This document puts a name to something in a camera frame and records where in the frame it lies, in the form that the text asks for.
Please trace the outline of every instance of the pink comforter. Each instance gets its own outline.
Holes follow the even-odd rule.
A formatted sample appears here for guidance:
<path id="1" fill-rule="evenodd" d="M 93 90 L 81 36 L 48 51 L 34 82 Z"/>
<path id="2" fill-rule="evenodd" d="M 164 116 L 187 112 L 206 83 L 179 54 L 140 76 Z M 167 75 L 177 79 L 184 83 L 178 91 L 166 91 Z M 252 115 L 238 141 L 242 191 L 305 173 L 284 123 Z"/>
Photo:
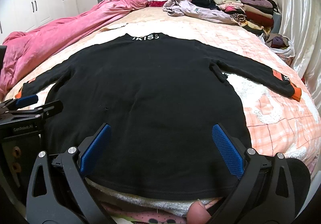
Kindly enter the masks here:
<path id="1" fill-rule="evenodd" d="M 30 32 L 12 32 L 0 75 L 0 100 L 24 76 L 50 56 L 114 22 L 130 11 L 146 7 L 147 0 L 104 0 L 88 12 L 60 18 Z"/>

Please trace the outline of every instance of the silver bolt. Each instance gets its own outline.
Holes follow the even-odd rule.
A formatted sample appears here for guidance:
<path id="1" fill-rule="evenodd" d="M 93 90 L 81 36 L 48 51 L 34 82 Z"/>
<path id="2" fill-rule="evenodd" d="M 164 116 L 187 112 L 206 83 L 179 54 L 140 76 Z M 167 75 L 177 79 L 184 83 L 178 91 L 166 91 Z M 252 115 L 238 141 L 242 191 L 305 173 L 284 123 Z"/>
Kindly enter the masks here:
<path id="1" fill-rule="evenodd" d="M 279 153 L 277 154 L 277 156 L 278 156 L 279 159 L 284 159 L 283 153 L 280 153 L 280 152 L 279 152 Z"/>
<path id="2" fill-rule="evenodd" d="M 254 155 L 255 154 L 255 149 L 248 148 L 248 154 Z"/>
<path id="3" fill-rule="evenodd" d="M 70 148 L 68 149 L 68 152 L 69 152 L 70 154 L 73 154 L 73 153 L 76 152 L 76 150 L 77 150 L 76 147 L 70 147 Z"/>
<path id="4" fill-rule="evenodd" d="M 40 158 L 42 158 L 43 156 L 45 156 L 46 155 L 46 152 L 45 151 L 41 151 L 41 152 L 39 152 L 39 154 L 38 154 L 38 156 L 40 157 Z"/>

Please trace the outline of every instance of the red fabric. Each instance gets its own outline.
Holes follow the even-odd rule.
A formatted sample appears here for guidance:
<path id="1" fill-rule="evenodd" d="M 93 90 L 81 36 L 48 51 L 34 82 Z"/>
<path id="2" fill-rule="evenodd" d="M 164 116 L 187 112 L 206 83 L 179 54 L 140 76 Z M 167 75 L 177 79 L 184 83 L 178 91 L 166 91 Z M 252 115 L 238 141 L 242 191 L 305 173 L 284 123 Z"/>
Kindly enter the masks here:
<path id="1" fill-rule="evenodd" d="M 150 7 L 163 7 L 163 5 L 166 2 L 167 1 L 150 1 L 150 2 L 148 2 L 148 6 L 150 6 Z"/>
<path id="2" fill-rule="evenodd" d="M 252 20 L 258 25 L 262 25 L 264 27 L 272 27 L 274 25 L 273 19 L 269 19 L 269 18 L 266 18 L 265 16 L 260 16 L 256 13 L 252 13 L 248 11 L 246 11 L 245 14 L 247 16 L 246 18 L 247 20 Z"/>

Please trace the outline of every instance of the blue clamp pad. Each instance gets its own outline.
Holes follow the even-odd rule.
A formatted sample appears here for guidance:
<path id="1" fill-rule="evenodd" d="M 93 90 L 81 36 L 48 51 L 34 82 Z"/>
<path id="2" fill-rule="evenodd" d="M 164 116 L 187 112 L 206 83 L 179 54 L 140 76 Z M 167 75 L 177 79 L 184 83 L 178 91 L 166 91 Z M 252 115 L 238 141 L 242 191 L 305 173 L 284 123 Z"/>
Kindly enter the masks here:
<path id="1" fill-rule="evenodd" d="M 88 149 L 84 152 L 80 160 L 80 175 L 84 178 L 92 173 L 95 165 L 106 149 L 108 142 L 111 138 L 111 127 L 106 124 L 99 133 L 95 134 L 94 138 Z"/>
<path id="2" fill-rule="evenodd" d="M 29 105 L 35 104 L 38 102 L 38 96 L 36 94 L 29 95 L 26 97 L 21 97 L 16 100 L 15 107 L 16 109 L 21 109 Z"/>
<path id="3" fill-rule="evenodd" d="M 218 124 L 212 128 L 212 139 L 230 173 L 241 179 L 244 173 L 243 158 Z"/>

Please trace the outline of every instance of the bed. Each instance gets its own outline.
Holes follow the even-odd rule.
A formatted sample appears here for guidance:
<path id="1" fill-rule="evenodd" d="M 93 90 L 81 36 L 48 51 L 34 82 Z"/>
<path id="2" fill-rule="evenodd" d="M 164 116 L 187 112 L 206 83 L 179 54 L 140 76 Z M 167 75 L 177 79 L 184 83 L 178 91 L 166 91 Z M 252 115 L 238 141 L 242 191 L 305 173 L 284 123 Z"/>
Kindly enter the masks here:
<path id="1" fill-rule="evenodd" d="M 242 100 L 253 148 L 264 155 L 275 155 L 277 152 L 282 152 L 288 158 L 298 158 L 308 166 L 312 173 L 320 153 L 321 119 L 311 95 L 298 75 L 288 65 L 257 36 L 239 26 L 215 24 L 188 16 L 172 17 L 163 12 L 162 8 L 147 7 L 133 11 L 44 61 L 18 82 L 5 99 L 14 98 L 23 83 L 32 80 L 87 46 L 101 44 L 126 33 L 139 37 L 155 32 L 182 39 L 196 39 L 208 45 L 233 51 L 287 75 L 302 89 L 300 102 L 280 96 L 267 87 L 238 75 L 231 74 L 228 80 Z M 37 104 L 25 109 L 44 104 L 52 86 L 53 84 L 38 93 Z M 108 201 L 107 197 L 103 196 L 105 194 L 143 207 L 163 209 L 177 216 L 185 215 L 191 204 L 187 201 L 177 206 L 177 203 L 143 199 L 117 193 L 90 180 L 88 182 L 95 188 L 101 201 Z"/>

